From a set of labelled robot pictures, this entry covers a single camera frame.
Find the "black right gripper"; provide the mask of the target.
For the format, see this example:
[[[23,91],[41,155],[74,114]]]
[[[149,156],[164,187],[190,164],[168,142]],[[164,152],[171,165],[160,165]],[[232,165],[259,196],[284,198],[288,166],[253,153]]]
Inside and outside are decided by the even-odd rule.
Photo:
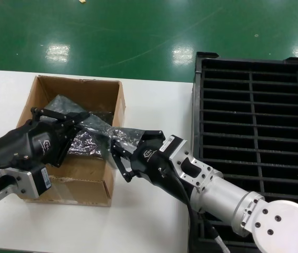
[[[161,130],[146,130],[133,153],[128,150],[129,145],[112,139],[111,155],[126,182],[131,182],[136,175],[186,204],[192,188],[182,181],[176,182],[171,162],[159,151],[164,141],[165,135]],[[131,169],[127,171],[126,165],[130,160]]]

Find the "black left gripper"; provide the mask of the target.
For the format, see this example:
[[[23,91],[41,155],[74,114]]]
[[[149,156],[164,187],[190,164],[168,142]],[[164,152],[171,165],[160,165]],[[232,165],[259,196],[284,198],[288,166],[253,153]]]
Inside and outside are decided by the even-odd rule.
[[[90,117],[90,113],[70,112],[67,114],[48,109],[32,107],[32,120],[9,131],[0,138],[0,166],[10,164],[15,158],[24,158],[60,167],[74,138],[80,130],[80,122]],[[41,118],[56,122],[41,121]]]

